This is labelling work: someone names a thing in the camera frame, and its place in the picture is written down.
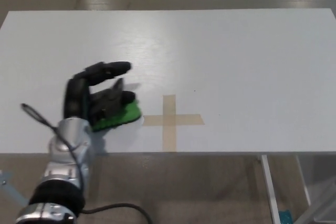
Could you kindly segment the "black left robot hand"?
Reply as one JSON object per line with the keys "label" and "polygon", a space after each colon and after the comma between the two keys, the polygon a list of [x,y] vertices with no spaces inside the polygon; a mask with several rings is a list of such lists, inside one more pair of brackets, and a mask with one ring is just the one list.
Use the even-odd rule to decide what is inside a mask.
{"label": "black left robot hand", "polygon": [[142,113],[136,94],[124,89],[122,78],[107,89],[90,92],[91,86],[129,70],[131,63],[127,61],[99,62],[74,75],[66,86],[63,117],[87,120],[94,132],[137,121]]}

